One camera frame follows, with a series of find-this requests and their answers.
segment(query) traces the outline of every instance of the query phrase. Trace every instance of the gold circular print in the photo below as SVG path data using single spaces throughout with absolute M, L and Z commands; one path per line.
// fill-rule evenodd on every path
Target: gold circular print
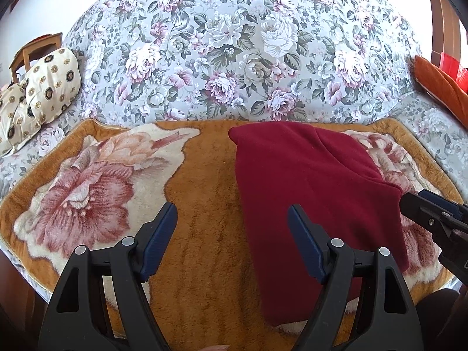
M 8 137 L 8 140 L 11 140 L 13 138 L 13 136 L 15 135 L 15 127 L 11 127 L 8 130 L 8 133 L 6 135 Z
M 66 81 L 71 82 L 74 76 L 75 74 L 73 73 L 73 71 L 70 70 L 69 72 L 66 73 Z
M 45 98 L 47 100 L 52 99 L 52 93 L 53 93 L 52 87 L 49 87 L 48 89 L 46 89 L 45 92 L 44 92 Z

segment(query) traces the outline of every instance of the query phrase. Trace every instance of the wooden chair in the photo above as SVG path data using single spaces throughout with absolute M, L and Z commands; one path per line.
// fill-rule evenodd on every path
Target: wooden chair
M 50 52 L 62 47 L 62 33 L 47 34 L 33 39 L 15 54 L 10 64 L 11 76 L 15 83 L 19 83 L 16 72 L 24 66 L 26 71 L 31 68 L 30 61 L 37 60 Z

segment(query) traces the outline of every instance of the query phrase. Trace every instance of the orange fabric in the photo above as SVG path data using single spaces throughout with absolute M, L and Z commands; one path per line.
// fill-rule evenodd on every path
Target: orange fabric
M 468 95 L 444 71 L 427 59 L 415 56 L 415 78 L 433 97 L 445 105 L 468 129 Z

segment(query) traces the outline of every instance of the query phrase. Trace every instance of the white wall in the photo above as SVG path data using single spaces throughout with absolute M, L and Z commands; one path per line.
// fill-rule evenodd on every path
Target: white wall
M 75 21 L 96 0 L 19 0 L 0 20 L 0 86 L 9 83 L 9 66 L 16 51 L 32 39 L 69 32 Z
M 8 68 L 16 51 L 32 39 L 69 32 L 78 17 L 96 0 L 19 0 L 0 20 L 0 86 L 11 79 Z M 389 0 L 406 17 L 421 43 L 423 55 L 431 58 L 432 14 L 430 0 Z

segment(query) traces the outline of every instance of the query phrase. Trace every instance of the pillow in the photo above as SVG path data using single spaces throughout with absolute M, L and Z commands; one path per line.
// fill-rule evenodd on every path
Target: pillow
M 287 209 L 300 204 L 330 237 L 359 250 L 391 250 L 408 268 L 401 189 L 383 180 L 351 136 L 311 125 L 254 123 L 232 128 L 235 174 L 265 320 L 272 326 L 309 318 L 321 290 L 289 232 Z M 355 279 L 350 299 L 359 295 Z
M 78 93 L 78 61 L 61 48 L 41 58 L 0 97 L 0 157 L 22 148 L 41 128 L 67 109 Z
M 468 94 L 450 76 L 427 59 L 415 56 L 416 81 L 468 129 Z

